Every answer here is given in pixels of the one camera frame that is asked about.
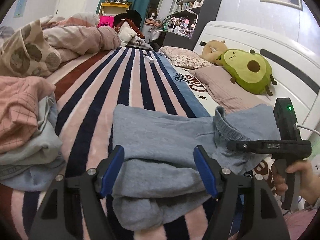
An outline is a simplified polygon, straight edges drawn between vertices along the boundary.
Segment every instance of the metal screw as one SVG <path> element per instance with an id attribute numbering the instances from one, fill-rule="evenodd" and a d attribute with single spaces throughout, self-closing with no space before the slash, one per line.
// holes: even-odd
<path id="1" fill-rule="evenodd" d="M 224 175 L 228 175 L 228 174 L 231 173 L 231 170 L 229 170 L 228 168 L 223 168 L 223 169 L 222 169 L 222 173 L 223 173 Z"/>
<path id="2" fill-rule="evenodd" d="M 257 180 L 263 180 L 263 176 L 261 174 L 256 174 L 255 177 Z"/>
<path id="3" fill-rule="evenodd" d="M 94 168 L 88 169 L 88 171 L 87 171 L 87 173 L 88 173 L 89 175 L 94 175 L 94 174 L 96 174 L 96 172 L 97 172 L 97 170 L 94 169 Z"/>
<path id="4" fill-rule="evenodd" d="M 63 180 L 63 175 L 59 174 L 56 176 L 56 181 L 62 181 Z"/>

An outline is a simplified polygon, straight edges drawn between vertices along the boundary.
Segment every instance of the blue poster on wall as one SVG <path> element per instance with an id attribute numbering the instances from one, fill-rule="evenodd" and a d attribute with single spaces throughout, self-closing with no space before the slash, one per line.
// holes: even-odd
<path id="1" fill-rule="evenodd" d="M 13 15 L 14 18 L 19 18 L 23 16 L 26 3 L 27 0 L 18 0 L 17 7 Z"/>

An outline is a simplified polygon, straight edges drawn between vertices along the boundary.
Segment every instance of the dark headboard inlay strip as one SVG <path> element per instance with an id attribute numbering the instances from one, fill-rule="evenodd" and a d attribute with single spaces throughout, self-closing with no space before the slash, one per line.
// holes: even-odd
<path id="1" fill-rule="evenodd" d="M 313 79 L 311 79 L 308 75 L 303 73 L 300 69 L 298 69 L 295 65 L 292 65 L 290 62 L 286 61 L 285 59 L 279 57 L 276 54 L 273 54 L 270 51 L 267 51 L 265 49 L 260 50 L 260 54 L 267 57 L 268 59 L 271 59 L 272 61 L 278 63 L 285 69 L 289 70 L 292 74 L 296 75 L 298 78 L 300 78 L 308 87 L 310 87 L 316 94 L 319 93 L 320 87 L 319 85 L 314 82 Z"/>

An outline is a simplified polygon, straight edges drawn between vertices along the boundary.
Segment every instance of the blue gripper pad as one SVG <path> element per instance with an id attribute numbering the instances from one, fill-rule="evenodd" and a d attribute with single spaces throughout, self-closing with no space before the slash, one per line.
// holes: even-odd
<path id="1" fill-rule="evenodd" d="M 116 146 L 109 158 L 113 157 L 106 173 L 102 177 L 100 196 L 105 198 L 112 193 L 113 185 L 116 182 L 121 166 L 124 162 L 124 148 Z"/>
<path id="2" fill-rule="evenodd" d="M 213 198 L 216 198 L 216 196 L 218 195 L 218 191 L 216 188 L 216 178 L 211 172 L 208 163 L 206 162 L 198 147 L 194 148 L 193 150 L 193 159 L 200 173 L 207 193 L 210 194 Z"/>

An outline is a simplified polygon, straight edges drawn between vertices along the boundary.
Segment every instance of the white cable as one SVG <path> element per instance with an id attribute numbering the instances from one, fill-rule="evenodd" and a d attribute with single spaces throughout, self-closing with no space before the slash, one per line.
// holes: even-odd
<path id="1" fill-rule="evenodd" d="M 320 132 L 318 132 L 317 130 L 311 129 L 311 128 L 308 128 L 308 127 L 305 127 L 305 126 L 300 125 L 300 124 L 298 124 L 298 123 L 295 123 L 294 128 L 295 128 L 295 129 L 303 128 L 303 129 L 309 130 L 309 131 L 311 131 L 311 132 L 314 132 L 314 133 L 316 133 L 317 135 L 320 136 Z"/>

